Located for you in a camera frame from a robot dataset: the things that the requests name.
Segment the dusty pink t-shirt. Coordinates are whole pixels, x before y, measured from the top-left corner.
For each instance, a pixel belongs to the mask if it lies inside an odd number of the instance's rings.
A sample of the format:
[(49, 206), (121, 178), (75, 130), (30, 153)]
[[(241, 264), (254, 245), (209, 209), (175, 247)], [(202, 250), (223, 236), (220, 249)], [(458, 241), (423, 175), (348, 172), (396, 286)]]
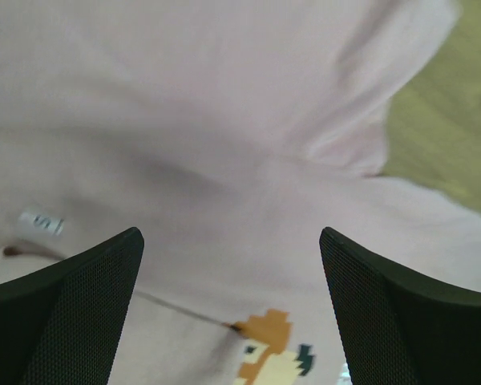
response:
[(481, 215), (382, 176), (452, 1), (0, 1), (0, 283), (145, 240), (112, 384), (333, 384), (332, 227), (481, 292)]

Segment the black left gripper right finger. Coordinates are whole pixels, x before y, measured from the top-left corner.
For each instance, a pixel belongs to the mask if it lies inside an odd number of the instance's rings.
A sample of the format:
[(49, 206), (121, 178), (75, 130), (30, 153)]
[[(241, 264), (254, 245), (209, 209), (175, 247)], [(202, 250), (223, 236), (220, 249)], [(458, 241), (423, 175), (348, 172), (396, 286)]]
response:
[(481, 293), (430, 278), (327, 227), (320, 249), (354, 384), (481, 384)]

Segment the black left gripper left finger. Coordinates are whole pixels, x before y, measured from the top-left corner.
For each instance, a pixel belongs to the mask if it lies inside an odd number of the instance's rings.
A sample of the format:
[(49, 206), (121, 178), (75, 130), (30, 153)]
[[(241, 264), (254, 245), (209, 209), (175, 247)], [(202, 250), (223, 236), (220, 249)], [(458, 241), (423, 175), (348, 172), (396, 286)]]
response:
[(130, 228), (0, 284), (0, 385), (106, 384), (143, 248)]

